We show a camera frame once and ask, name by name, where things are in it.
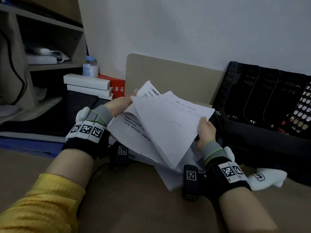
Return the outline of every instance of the shelf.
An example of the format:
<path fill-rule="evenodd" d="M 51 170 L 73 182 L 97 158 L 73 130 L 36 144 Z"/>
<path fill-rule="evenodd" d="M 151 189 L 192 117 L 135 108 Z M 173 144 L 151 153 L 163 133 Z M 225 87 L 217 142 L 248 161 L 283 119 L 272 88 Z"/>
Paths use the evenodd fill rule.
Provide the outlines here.
<path fill-rule="evenodd" d="M 58 26 L 61 26 L 61 27 L 64 27 L 64 28 L 70 28 L 70 29 L 73 29 L 73 30 L 84 32 L 83 28 L 76 27 L 76 26 L 71 25 L 71 24 L 63 23 L 63 22 L 55 20 L 55 19 L 50 19 L 50 18 L 41 16 L 41 15 L 37 15 L 37 14 L 31 13 L 29 11 L 24 11 L 24 10 L 19 9 L 19 8 L 7 6 L 5 4 L 0 4 L 0 11 L 13 13 L 13 14 L 21 15 L 21 16 L 24 16 L 24 17 L 27 17 L 27 18 L 43 21 L 45 23 L 50 23 L 50 24 L 58 25 Z"/>
<path fill-rule="evenodd" d="M 41 71 L 41 70 L 58 70 L 58 69 L 71 69 L 82 67 L 82 64 L 75 64 L 73 62 L 63 62 L 57 65 L 29 65 L 28 70 L 32 71 Z"/>

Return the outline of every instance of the yellow sweater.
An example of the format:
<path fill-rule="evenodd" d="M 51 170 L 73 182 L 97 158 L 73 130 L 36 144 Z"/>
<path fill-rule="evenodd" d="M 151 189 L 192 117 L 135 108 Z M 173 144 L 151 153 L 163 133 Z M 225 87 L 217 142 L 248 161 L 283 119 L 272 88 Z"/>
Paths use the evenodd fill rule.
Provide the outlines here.
<path fill-rule="evenodd" d="M 0 215 L 0 233 L 77 232 L 76 212 L 84 195 L 72 181 L 41 174 L 25 198 Z"/>

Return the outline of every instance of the cable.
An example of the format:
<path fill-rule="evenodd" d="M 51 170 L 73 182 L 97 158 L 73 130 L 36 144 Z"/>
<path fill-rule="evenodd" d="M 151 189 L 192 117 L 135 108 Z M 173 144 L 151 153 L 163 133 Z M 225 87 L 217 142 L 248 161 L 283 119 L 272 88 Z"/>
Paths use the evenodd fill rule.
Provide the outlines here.
<path fill-rule="evenodd" d="M 18 73 L 16 72 L 14 65 L 13 65 L 13 61 L 12 61 L 12 50 L 11 50 L 11 44 L 10 44 L 10 40 L 9 38 L 4 34 L 4 32 L 0 29 L 0 33 L 2 34 L 2 36 L 4 37 L 4 39 L 6 40 L 7 43 L 7 51 L 8 51 L 8 56 L 9 56 L 9 62 L 10 62 L 10 66 L 14 72 L 14 74 L 17 76 L 17 78 L 21 81 L 22 86 L 21 86 L 21 90 L 16 98 L 15 101 L 13 101 L 10 105 L 15 105 L 23 96 L 24 90 L 26 88 L 26 84 L 25 82 L 22 80 L 22 78 L 18 75 Z"/>
<path fill-rule="evenodd" d="M 91 178 L 90 178 L 90 180 L 89 180 L 89 182 L 88 182 L 88 184 L 87 184 L 87 186 L 86 186 L 86 188 L 85 188 L 85 192 L 86 192 L 86 193 L 87 193 L 87 190 L 88 190 L 89 187 L 90 187 L 90 184 L 91 184 L 91 182 L 92 182 L 92 180 L 93 180 L 95 174 L 99 171 L 99 169 L 101 169 L 103 166 L 105 166 L 105 165 L 107 165 L 107 164 L 109 164 L 109 163 L 104 163 L 104 164 L 100 165 L 100 166 L 95 170 L 95 172 L 94 172 L 93 175 L 91 176 Z M 85 193 L 85 195 L 83 196 L 83 199 L 81 200 L 81 203 L 79 204 L 79 207 L 78 207 L 78 210 L 77 210 L 77 214 L 76 214 L 77 216 L 80 214 L 81 206 L 82 206 L 83 201 L 84 201 L 84 199 L 85 199 L 86 193 Z"/>

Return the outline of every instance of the gray cloth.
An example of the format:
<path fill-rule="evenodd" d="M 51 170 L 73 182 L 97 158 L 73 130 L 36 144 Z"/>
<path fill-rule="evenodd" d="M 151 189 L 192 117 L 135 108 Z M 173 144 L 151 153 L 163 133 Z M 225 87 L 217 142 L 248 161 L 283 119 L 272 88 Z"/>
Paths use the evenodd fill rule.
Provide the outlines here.
<path fill-rule="evenodd" d="M 227 157 L 223 148 L 215 140 L 208 142 L 201 150 L 201 154 L 205 161 L 205 164 L 207 164 L 211 159 L 215 157 Z"/>
<path fill-rule="evenodd" d="M 112 115 L 105 105 L 100 105 L 97 108 L 91 110 L 86 119 L 98 121 L 107 126 L 112 120 Z"/>

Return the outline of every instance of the red box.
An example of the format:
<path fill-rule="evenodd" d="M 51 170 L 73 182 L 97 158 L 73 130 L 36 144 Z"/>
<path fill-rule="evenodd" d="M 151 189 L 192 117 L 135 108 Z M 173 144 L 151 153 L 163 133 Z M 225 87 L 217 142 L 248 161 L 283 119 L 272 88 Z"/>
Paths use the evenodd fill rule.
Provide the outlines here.
<path fill-rule="evenodd" d="M 125 96 L 125 80 L 112 78 L 105 75 L 98 75 L 98 78 L 110 80 L 110 86 L 112 87 L 112 93 L 114 94 L 114 98 Z"/>

